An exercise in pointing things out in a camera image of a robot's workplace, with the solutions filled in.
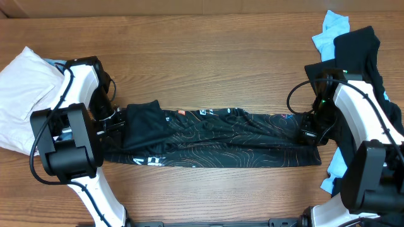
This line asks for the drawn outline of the black orange patterned jersey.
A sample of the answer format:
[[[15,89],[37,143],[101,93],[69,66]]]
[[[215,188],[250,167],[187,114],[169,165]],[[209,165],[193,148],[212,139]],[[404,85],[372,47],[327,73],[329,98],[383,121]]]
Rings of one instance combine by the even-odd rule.
[[[191,168],[279,168],[320,165],[317,147],[297,142],[301,117],[241,108],[162,110],[158,101],[130,104],[113,163]]]

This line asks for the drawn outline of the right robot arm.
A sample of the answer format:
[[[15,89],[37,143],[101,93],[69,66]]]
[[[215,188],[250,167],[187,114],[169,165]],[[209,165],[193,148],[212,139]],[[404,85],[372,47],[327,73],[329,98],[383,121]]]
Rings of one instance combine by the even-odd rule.
[[[374,96],[369,78],[353,71],[326,69],[311,80],[316,99],[302,113],[298,140],[312,146],[345,136],[336,124],[345,120],[355,153],[340,193],[308,207],[296,226],[383,224],[383,216],[403,214],[403,136],[394,128]]]

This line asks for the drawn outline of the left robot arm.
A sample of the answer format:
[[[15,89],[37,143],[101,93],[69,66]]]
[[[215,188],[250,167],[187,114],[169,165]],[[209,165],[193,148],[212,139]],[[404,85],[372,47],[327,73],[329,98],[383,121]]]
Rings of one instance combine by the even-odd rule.
[[[52,104],[34,111],[31,152],[38,152],[54,185],[67,185],[81,199],[95,226],[133,226],[102,169],[104,151],[118,148],[124,135],[122,112],[107,96],[114,83],[95,56],[57,62],[64,76]]]

